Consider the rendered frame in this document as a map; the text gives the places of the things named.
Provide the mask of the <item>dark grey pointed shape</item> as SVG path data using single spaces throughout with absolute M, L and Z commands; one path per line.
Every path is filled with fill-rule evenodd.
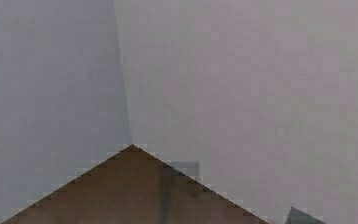
M 287 215 L 285 224 L 325 224 L 325 223 L 295 207 L 291 207 Z

